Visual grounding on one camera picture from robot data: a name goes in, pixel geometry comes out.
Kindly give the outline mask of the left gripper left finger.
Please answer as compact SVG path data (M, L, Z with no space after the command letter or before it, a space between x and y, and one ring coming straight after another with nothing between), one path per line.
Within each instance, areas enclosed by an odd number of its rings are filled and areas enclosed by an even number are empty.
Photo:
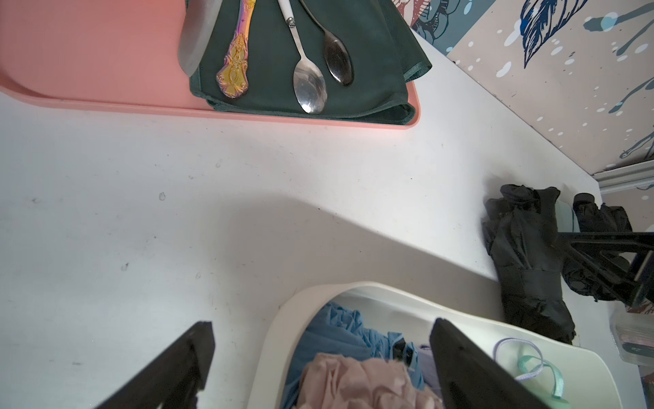
M196 408L215 348L212 323L195 323L99 407Z

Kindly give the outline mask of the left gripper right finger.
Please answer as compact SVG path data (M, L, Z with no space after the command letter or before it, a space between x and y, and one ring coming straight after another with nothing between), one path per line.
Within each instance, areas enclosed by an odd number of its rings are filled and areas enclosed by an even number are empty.
M449 320L435 321L429 342L446 409L547 406Z

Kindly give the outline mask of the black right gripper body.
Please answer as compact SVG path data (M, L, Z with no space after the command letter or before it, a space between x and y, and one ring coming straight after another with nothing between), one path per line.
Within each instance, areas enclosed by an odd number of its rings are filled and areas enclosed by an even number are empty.
M572 291L629 308L653 300L652 233L559 233L563 279Z

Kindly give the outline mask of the lavender umbrella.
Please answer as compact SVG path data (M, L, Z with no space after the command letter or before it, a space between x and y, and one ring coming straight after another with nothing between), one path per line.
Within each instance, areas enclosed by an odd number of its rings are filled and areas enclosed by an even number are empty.
M497 361L500 349L503 346L509 344L526 345L531 349L533 349L538 354L537 356L523 354L518 358L516 366L519 370L519 375L514 376L515 381L523 382L523 381L531 380L536 378L543 372L543 368L545 367L545 359L543 359L542 351L538 348L538 346L536 346L536 344L533 344L533 342L517 337L503 338L494 345L493 352L492 352L492 358L494 359L494 361ZM536 364L536 366L533 366L533 368L528 369L527 363L533 359L536 359L538 364Z

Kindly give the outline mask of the mint green umbrella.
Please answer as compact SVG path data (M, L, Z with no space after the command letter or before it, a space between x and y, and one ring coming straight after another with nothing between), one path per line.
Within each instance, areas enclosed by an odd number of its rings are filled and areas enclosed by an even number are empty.
M527 368L531 369L536 364L538 362L533 359L527 363ZM561 371L547 360L545 360L545 367L539 376L520 383L548 408L572 408L570 402L564 398L565 380Z

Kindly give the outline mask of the long black umbrella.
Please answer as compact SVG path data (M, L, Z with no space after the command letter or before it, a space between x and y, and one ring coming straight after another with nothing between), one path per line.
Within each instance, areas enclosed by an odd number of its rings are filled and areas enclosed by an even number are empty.
M555 247L560 190L505 184L500 192L502 197L485 203L482 233L501 285L504 317L510 325L571 344L576 332L562 294L564 256Z

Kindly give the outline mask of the blue umbrella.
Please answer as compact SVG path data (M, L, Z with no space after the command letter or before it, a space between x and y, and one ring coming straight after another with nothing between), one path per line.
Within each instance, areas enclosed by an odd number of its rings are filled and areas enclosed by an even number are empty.
M358 310L329 302L316 313L296 346L284 383L282 408L296 404L304 367L319 353L340 354L357 361L371 358L401 361L407 366L412 385L418 390L425 389L418 348L407 342L402 333L382 334L369 329Z

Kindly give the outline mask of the pink umbrella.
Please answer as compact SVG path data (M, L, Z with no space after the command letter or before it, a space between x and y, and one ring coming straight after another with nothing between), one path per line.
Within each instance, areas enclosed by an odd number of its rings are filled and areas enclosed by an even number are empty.
M406 366L371 358L318 354L303 370L297 408L442 408L431 390L413 386Z

